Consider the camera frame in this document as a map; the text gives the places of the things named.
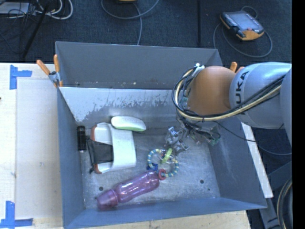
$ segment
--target black object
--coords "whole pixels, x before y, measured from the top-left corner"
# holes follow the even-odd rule
[[[26,57],[26,55],[28,54],[28,51],[29,51],[29,49],[30,49],[30,47],[31,47],[31,45],[32,45],[32,43],[33,43],[33,41],[34,41],[34,38],[35,38],[35,36],[36,36],[36,34],[37,34],[37,31],[38,31],[39,27],[41,26],[41,23],[42,23],[42,21],[43,21],[45,15],[46,15],[46,13],[47,13],[47,10],[48,10],[48,8],[49,8],[51,2],[52,2],[52,0],[47,0],[47,4],[46,4],[46,6],[45,6],[45,8],[44,8],[44,10],[43,10],[43,12],[42,12],[42,14],[41,14],[41,17],[40,17],[40,19],[39,19],[39,21],[38,21],[38,23],[37,23],[37,25],[36,25],[36,28],[35,28],[33,34],[31,35],[30,39],[28,40],[27,45],[25,46],[24,52],[23,52],[23,54],[22,54],[22,58],[23,58],[23,59],[24,59],[24,58]]]
[[[113,161],[113,146],[88,139],[91,164],[101,164]]]
[[[78,126],[76,130],[77,130],[78,151],[85,151],[87,150],[86,129],[83,125],[81,125]]]
[[[262,25],[246,11],[223,12],[220,15],[224,25],[244,41],[253,40],[263,35]]]

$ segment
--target white object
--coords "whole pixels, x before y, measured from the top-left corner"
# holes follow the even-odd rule
[[[105,173],[136,166],[132,131],[115,129],[109,123],[98,123],[91,129],[91,139],[112,145],[113,148],[113,161],[97,164],[96,172]]]
[[[132,116],[115,116],[111,119],[111,124],[116,129],[142,132],[146,130],[143,120]]]

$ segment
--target blue corner marker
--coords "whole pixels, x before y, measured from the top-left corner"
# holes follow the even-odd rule
[[[14,65],[10,65],[10,90],[17,88],[17,77],[31,77],[32,71],[18,71]]]
[[[16,219],[15,220],[15,204],[6,201],[5,219],[1,219],[0,228],[15,229],[15,227],[31,226],[33,218],[31,219]]]

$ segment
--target purple plastic bottle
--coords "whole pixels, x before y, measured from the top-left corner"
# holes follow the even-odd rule
[[[98,208],[106,210],[119,203],[126,203],[141,194],[153,191],[159,184],[159,177],[155,171],[145,171],[99,195],[97,197]]]

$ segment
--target gray bin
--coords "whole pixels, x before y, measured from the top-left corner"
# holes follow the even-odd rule
[[[178,155],[178,173],[156,190],[99,211],[99,188],[106,191],[144,172],[148,153],[164,146],[170,126],[179,126],[171,92],[182,73],[197,62],[222,62],[216,49],[56,42],[55,50],[64,84],[58,89],[58,123],[65,228],[267,207],[247,142],[219,127],[221,139],[214,146],[187,139],[190,148]],[[147,126],[144,133],[133,133],[137,165],[89,174],[89,154],[77,149],[76,127],[84,125],[89,132],[114,115],[134,116]],[[245,138],[236,118],[222,125]]]

